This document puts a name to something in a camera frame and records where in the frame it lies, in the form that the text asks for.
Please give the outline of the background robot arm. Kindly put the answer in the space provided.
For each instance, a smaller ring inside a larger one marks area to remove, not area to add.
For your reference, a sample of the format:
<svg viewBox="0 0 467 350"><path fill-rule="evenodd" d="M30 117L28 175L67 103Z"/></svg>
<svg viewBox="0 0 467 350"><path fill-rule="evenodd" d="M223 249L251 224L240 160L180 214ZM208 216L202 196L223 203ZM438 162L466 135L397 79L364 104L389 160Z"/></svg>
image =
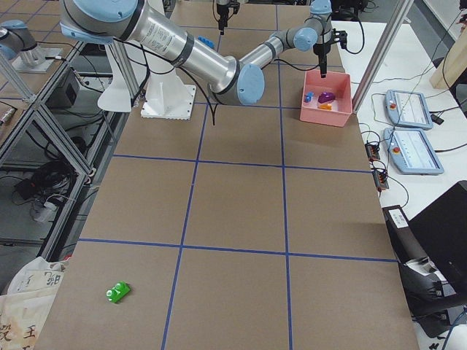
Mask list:
<svg viewBox="0 0 467 350"><path fill-rule="evenodd" d="M41 47L21 20L1 23L1 53L18 72L44 74L62 52L58 47Z"/></svg>

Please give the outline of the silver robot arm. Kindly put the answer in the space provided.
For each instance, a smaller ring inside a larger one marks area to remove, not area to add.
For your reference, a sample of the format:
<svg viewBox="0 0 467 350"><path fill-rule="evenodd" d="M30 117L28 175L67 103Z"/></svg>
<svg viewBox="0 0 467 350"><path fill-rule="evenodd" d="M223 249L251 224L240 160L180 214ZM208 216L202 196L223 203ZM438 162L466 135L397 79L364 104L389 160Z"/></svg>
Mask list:
<svg viewBox="0 0 467 350"><path fill-rule="evenodd" d="M303 25L273 33L241 59L224 57L201 43L151 1L61 1L60 10L64 36L100 44L134 40L207 82L220 104L256 104L265 90L262 68L286 50L313 50L321 77L327 75L333 37L329 1L312 1Z"/></svg>

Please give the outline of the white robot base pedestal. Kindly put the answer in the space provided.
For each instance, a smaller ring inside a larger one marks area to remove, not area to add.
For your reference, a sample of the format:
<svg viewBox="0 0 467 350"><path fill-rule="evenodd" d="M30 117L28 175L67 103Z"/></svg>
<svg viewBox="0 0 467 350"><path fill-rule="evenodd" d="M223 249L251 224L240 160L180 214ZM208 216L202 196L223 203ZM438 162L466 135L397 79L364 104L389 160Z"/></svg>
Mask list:
<svg viewBox="0 0 467 350"><path fill-rule="evenodd" d="M188 120L196 86L186 85L174 67L135 41L105 47L112 81L98 100L100 109L130 112L140 106L144 118Z"/></svg>

